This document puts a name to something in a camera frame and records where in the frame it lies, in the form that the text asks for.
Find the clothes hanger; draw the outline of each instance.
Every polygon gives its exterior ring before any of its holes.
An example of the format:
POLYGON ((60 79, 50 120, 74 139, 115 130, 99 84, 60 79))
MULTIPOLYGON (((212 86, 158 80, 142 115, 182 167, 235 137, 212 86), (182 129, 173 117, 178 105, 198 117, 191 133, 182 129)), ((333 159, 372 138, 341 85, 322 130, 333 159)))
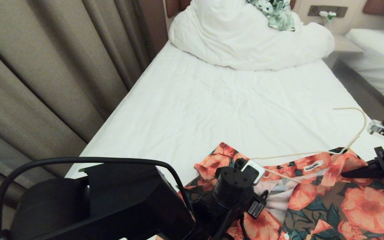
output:
MULTIPOLYGON (((313 153, 322 153, 322 152, 328 152, 330 154, 334 154, 334 155, 342 155, 343 153, 345 153, 348 149, 350 149, 350 147, 352 146, 353 143, 355 143, 355 141, 360 137, 361 133, 365 130, 366 126, 367 126, 367 117, 365 116, 365 113, 364 111, 362 111, 361 109, 359 108, 333 108, 333 110, 345 110, 345 109, 353 109, 353 110, 357 110, 357 111, 360 111, 363 118, 364 118, 364 125, 362 126, 361 130, 358 132, 358 134, 346 145, 346 147, 344 147, 340 152, 330 152, 330 151, 318 151, 318 152, 303 152, 303 153, 296 153, 296 154, 287 154, 287 155, 281 155, 281 156, 273 156, 273 157, 264 157, 264 158, 252 158, 251 160, 254 160, 254 159, 271 159, 271 158, 282 158, 282 157, 289 157, 289 156, 297 156, 297 155, 305 155, 305 154, 313 154, 313 153)), ((270 173, 273 173, 275 175, 279 175, 281 176, 282 178, 285 178, 285 179, 289 179, 291 181, 295 181, 295 182, 298 182, 300 183, 300 181, 296 180, 296 179, 293 179, 293 178, 290 178, 288 176, 285 176, 285 175, 282 175, 280 173, 277 173, 275 171, 272 171, 272 170, 269 170, 269 169, 266 169, 266 171, 270 172, 270 173)))

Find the beige curtain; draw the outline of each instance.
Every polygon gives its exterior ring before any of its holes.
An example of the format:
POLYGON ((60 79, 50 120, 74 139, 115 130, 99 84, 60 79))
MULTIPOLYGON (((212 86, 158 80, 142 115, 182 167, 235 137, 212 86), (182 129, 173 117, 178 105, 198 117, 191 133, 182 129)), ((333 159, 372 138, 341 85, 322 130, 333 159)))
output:
MULTIPOLYGON (((0 182, 81 153, 166 43, 163 12, 162 0, 0 0, 0 182)), ((6 204, 69 167, 24 174, 6 204)))

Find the wall socket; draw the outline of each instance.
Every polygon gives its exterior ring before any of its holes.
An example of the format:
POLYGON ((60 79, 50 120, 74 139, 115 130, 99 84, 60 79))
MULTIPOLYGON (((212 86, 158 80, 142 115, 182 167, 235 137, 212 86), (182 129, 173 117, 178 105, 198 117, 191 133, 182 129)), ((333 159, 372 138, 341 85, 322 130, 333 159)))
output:
POLYGON ((319 16, 321 11, 335 12, 337 18, 343 18, 348 11, 348 7, 312 5, 309 9, 308 16, 319 16))

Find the nightstand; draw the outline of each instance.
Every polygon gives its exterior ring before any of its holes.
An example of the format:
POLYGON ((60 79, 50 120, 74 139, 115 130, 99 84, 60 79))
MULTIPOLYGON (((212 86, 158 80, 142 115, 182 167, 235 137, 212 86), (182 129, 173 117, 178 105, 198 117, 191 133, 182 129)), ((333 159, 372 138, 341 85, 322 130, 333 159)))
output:
POLYGON ((332 69, 337 59, 339 58, 340 54, 345 54, 345 53, 359 54, 364 52, 361 48, 359 48, 357 45, 355 45, 345 36, 334 35, 334 39, 335 39, 334 51, 327 58, 323 59, 323 61, 327 64, 327 66, 330 69, 332 69))

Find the bed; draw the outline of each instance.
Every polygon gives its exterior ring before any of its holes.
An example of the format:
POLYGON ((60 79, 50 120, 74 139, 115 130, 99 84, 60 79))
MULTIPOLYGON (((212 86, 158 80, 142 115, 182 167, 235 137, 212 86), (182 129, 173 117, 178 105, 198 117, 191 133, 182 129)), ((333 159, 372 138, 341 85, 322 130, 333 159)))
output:
MULTIPOLYGON (((168 41, 81 156, 146 158, 174 167, 183 184, 224 142, 250 158, 346 146, 362 128, 360 108, 317 59, 279 71, 209 64, 168 41)), ((352 145, 363 159, 384 140, 364 132, 352 145)), ((257 160, 283 164, 305 155, 257 160)), ((74 164, 68 178, 85 176, 74 164)), ((168 171, 161 169, 175 186, 168 171)))
POLYGON ((384 30, 352 29, 346 37, 364 50, 341 60, 384 95, 384 30))

